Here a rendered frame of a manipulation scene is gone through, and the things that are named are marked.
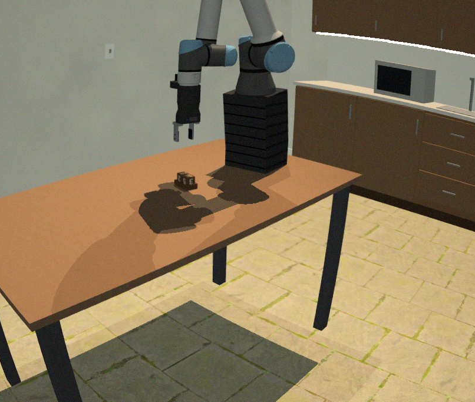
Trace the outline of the brown calendar cube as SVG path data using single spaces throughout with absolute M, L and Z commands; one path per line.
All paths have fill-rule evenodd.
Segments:
M 182 176 L 182 183 L 185 185 L 195 184 L 195 176 L 186 174 Z
M 187 173 L 187 172 L 179 172 L 179 173 L 177 173 L 177 180 L 182 183 L 182 176 L 183 176 L 183 175 L 186 175 L 186 174 L 189 174 L 189 173 Z

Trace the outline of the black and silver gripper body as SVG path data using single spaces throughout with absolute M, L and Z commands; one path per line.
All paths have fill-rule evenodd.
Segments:
M 200 88 L 201 72 L 175 74 L 175 81 L 170 81 L 170 88 L 177 89 L 176 123 L 189 124 L 200 122 Z

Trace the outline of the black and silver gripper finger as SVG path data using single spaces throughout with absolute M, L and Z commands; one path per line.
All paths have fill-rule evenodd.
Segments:
M 173 141 L 178 142 L 179 141 L 179 126 L 183 126 L 183 125 L 176 123 L 175 121 L 173 122 L 173 124 L 174 124 Z
M 189 135 L 188 135 L 188 139 L 191 139 L 191 140 L 194 139 L 194 124 L 199 124 L 199 123 L 189 123 Z

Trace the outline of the brown wooden tray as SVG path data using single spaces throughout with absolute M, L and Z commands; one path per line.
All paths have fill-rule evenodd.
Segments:
M 174 184 L 184 190 L 193 190 L 193 189 L 197 189 L 197 183 L 195 184 L 190 184 L 190 185 L 185 185 L 181 182 L 179 182 L 177 179 L 174 180 Z

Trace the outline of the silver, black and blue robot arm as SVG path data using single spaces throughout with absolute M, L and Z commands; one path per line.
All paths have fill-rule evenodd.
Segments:
M 271 72 L 291 68 L 295 52 L 275 27 L 266 0 L 240 0 L 252 36 L 239 38 L 240 74 L 236 92 L 242 95 L 268 95 L 276 92 Z M 201 0 L 196 39 L 182 40 L 178 72 L 201 72 L 202 67 L 235 65 L 234 46 L 216 45 L 222 0 Z

